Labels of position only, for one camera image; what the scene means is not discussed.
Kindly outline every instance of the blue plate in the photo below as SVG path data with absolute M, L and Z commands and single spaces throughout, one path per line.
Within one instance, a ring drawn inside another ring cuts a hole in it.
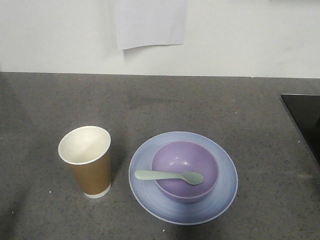
M 154 181 L 139 180 L 136 170 L 150 170 L 154 154 L 165 144 L 188 141 L 206 148 L 216 159 L 220 175 L 209 195 L 195 203 L 178 203 L 166 197 Z M 132 157 L 129 183 L 141 206 L 158 219 L 178 225 L 197 225 L 217 218 L 233 202 L 238 189 L 238 175 L 229 155 L 214 141 L 199 134 L 173 131 L 154 136 L 142 144 Z

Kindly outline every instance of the tableware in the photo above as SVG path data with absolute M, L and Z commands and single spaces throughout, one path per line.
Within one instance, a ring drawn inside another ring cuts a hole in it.
M 89 198 L 105 195 L 111 187 L 110 134 L 98 126 L 83 126 L 65 135 L 58 153 Z
M 201 145 L 216 159 L 219 178 L 203 200 L 189 204 L 175 202 L 162 194 L 155 181 L 141 181 L 134 176 L 135 170 L 150 170 L 154 154 L 175 141 Z M 237 171 L 229 155 L 214 141 L 183 131 L 162 133 L 143 143 L 132 157 L 128 178 L 134 197 L 146 211 L 158 219 L 178 225 L 197 225 L 217 218 L 232 204 L 238 189 Z
M 213 155 L 203 146 L 189 141 L 174 141 L 162 146 L 151 161 L 151 169 L 162 172 L 200 173 L 204 181 L 190 185 L 180 179 L 156 180 L 155 184 L 167 197 L 180 203 L 192 203 L 206 197 L 219 177 Z
M 183 171 L 181 173 L 152 170 L 136 170 L 134 176 L 140 180 L 181 179 L 191 185 L 198 185 L 204 181 L 204 176 L 198 172 Z

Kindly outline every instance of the brown paper cup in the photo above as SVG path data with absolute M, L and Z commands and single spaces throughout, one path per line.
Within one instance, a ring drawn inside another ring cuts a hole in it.
M 89 198 L 100 198 L 111 187 L 110 134 L 98 126 L 83 126 L 65 135 L 58 152 Z

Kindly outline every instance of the spoon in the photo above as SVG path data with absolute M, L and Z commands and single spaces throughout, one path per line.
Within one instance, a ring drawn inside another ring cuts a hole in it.
M 204 176 L 198 172 L 184 171 L 181 173 L 152 171 L 152 170 L 136 170 L 134 176 L 140 180 L 159 180 L 159 179 L 182 179 L 191 185 L 198 185 L 204 181 Z

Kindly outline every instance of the white wall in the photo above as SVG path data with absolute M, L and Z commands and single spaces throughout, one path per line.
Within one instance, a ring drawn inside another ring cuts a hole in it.
M 189 0 L 183 45 L 118 50 L 112 0 L 1 0 L 0 71 L 320 78 L 320 1 Z

